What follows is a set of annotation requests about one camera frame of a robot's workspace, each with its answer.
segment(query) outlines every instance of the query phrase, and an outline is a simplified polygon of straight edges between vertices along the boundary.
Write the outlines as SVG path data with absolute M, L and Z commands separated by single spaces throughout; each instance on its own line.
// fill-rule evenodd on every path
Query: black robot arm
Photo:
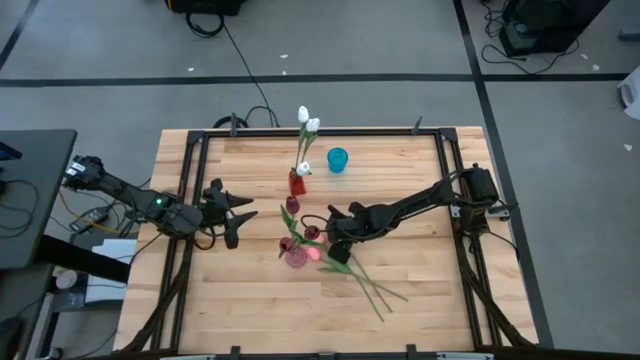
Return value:
M 464 196 L 453 191 L 452 182 L 456 178 L 460 180 Z M 432 187 L 390 205 L 365 207 L 353 202 L 349 206 L 353 216 L 347 216 L 329 205 L 331 216 L 326 227 L 328 240 L 332 244 L 329 256 L 346 263 L 354 243 L 383 237 L 402 221 L 439 206 L 459 206 L 463 228 L 486 226 L 484 212 L 498 199 L 498 191 L 489 171 L 474 164 L 473 168 L 452 173 Z
M 197 231 L 211 231 L 224 226 L 225 243 L 229 249 L 238 247 L 238 228 L 258 212 L 236 215 L 232 208 L 249 204 L 253 199 L 240 198 L 222 191 L 222 181 L 215 179 L 203 191 L 204 203 L 197 206 L 182 204 L 179 196 L 142 190 L 119 179 L 104 169 L 100 158 L 76 156 L 65 173 L 63 184 L 70 190 L 102 191 L 133 209 L 127 214 L 138 223 L 150 222 L 158 231 L 175 238 L 187 238 Z

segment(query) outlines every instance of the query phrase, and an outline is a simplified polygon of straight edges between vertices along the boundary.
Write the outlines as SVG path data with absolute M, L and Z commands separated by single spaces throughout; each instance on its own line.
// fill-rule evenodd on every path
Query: red glass vase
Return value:
M 289 191 L 292 196 L 300 196 L 307 193 L 304 187 L 304 178 L 298 176 L 293 170 L 289 173 Z

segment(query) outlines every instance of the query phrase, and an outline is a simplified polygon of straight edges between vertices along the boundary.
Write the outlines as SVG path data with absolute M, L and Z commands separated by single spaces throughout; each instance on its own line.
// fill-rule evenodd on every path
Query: computer monitor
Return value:
M 17 160 L 22 158 L 22 153 L 11 146 L 0 142 L 0 161 Z

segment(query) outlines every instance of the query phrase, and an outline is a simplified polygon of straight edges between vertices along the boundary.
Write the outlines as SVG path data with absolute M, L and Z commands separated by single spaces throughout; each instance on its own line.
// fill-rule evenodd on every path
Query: teal glass cup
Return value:
M 333 148 L 327 154 L 329 162 L 329 170 L 334 174 L 340 174 L 344 171 L 349 161 L 349 154 L 343 148 Z

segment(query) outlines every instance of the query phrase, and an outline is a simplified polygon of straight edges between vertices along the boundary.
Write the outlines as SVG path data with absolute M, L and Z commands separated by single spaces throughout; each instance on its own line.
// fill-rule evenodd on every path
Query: power strip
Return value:
M 97 207 L 80 215 L 82 219 L 76 219 L 69 224 L 69 228 L 76 234 L 83 234 L 93 227 L 93 224 L 102 224 L 109 218 L 109 207 Z

